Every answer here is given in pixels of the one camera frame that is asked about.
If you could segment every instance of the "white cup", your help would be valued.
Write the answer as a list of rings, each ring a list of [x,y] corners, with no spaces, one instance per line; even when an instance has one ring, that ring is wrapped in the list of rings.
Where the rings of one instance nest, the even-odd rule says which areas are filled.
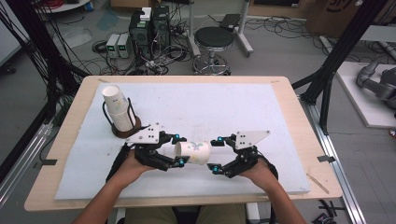
[[[176,156],[190,156],[188,163],[205,165],[209,161],[210,145],[207,142],[178,142]]]
[[[129,103],[122,94],[120,87],[111,85],[102,90],[109,114],[119,115],[127,111]]]
[[[131,120],[129,119],[128,110],[117,115],[111,113],[108,114],[110,115],[111,120],[113,120],[114,126],[116,126],[117,130],[119,130],[120,132],[131,131],[131,129],[134,127],[133,125],[136,124],[132,109],[130,109],[130,115],[133,123],[131,123]]]

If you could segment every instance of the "leg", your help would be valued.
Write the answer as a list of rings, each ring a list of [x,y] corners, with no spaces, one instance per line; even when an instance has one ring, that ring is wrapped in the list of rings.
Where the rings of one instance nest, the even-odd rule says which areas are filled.
[[[129,208],[125,211],[125,224],[177,224],[172,207]]]
[[[245,205],[220,204],[202,206],[197,224],[246,224]]]

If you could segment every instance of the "forearm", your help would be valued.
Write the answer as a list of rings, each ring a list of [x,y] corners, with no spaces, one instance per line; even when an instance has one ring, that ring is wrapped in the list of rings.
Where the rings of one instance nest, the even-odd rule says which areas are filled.
[[[280,224],[305,223],[289,195],[262,161],[245,172],[244,176],[267,193]]]
[[[102,187],[90,203],[88,203],[73,223],[104,224],[119,198],[121,191],[122,188],[111,183],[110,180]]]
[[[289,198],[289,195],[276,181],[278,186],[271,190],[267,190],[266,193],[271,201],[271,205],[274,207],[277,220],[280,224],[299,224],[305,223],[304,218]]]

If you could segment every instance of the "black stool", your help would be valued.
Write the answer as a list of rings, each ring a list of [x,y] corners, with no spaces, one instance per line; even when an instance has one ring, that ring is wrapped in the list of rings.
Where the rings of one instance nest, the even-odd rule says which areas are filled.
[[[233,34],[220,27],[205,27],[195,33],[195,43],[198,47],[208,49],[208,54],[202,54],[194,59],[192,69],[194,74],[230,75],[227,61],[215,52],[224,51],[233,44]]]

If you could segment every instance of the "white foam board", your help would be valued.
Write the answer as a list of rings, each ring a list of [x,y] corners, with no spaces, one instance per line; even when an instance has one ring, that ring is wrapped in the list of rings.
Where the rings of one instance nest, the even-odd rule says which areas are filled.
[[[102,112],[105,86],[117,84],[130,97],[143,125],[160,122],[167,133],[189,141],[210,141],[237,131],[270,130],[257,144],[279,172],[288,193],[310,190],[271,85],[268,84],[126,84],[103,83],[92,100],[71,148],[56,200],[90,199],[105,184],[124,140],[115,137]],[[158,151],[173,157],[174,146]],[[212,147],[209,162],[226,164],[235,154],[230,147]],[[263,194],[248,179],[212,175],[205,165],[145,172],[125,189],[121,198]]]

